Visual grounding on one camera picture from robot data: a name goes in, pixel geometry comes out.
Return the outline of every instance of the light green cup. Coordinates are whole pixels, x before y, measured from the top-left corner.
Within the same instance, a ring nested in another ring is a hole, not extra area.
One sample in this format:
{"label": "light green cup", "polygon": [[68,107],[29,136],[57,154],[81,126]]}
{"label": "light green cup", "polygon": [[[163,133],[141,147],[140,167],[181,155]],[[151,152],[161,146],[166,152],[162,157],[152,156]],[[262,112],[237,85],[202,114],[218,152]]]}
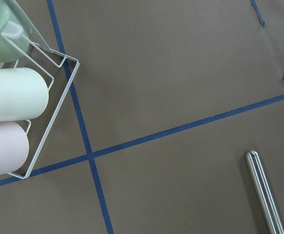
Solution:
{"label": "light green cup", "polygon": [[[0,0],[0,62],[13,62],[22,57],[22,54],[1,36],[1,31],[4,29],[8,21],[21,25],[20,21],[11,11],[6,2],[4,0]],[[29,42],[23,38],[11,41],[24,52],[26,52],[29,48]]]}

